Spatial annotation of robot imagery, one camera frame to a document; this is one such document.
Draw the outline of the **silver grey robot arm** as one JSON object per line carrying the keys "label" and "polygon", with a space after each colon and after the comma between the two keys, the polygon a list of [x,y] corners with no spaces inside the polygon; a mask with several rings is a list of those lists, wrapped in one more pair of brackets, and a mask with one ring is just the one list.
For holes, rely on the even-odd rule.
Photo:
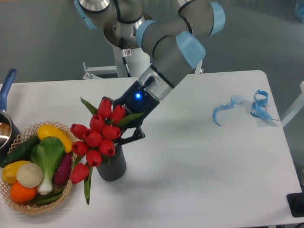
{"label": "silver grey robot arm", "polygon": [[122,54],[140,48],[152,64],[140,75],[113,106],[122,106],[126,118],[121,132],[133,128],[128,138],[116,138],[123,145],[144,137],[141,125],[151,111],[183,78],[196,71],[206,51],[201,37],[221,31],[225,12],[217,2],[179,0],[178,17],[168,23],[147,20],[140,0],[76,0],[74,5],[89,28],[104,27],[108,42]]}

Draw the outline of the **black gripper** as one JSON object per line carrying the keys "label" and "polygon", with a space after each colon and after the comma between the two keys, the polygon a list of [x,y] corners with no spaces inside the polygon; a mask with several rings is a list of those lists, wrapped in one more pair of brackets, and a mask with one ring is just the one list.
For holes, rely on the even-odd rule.
{"label": "black gripper", "polygon": [[115,101],[109,97],[104,96],[101,101],[102,106],[116,106],[121,105],[125,108],[125,115],[141,114],[143,115],[135,120],[130,121],[123,128],[136,127],[132,136],[121,138],[118,144],[127,144],[145,138],[145,133],[142,130],[143,120],[151,111],[160,103],[150,93],[142,88],[139,81],[135,81],[126,92]]}

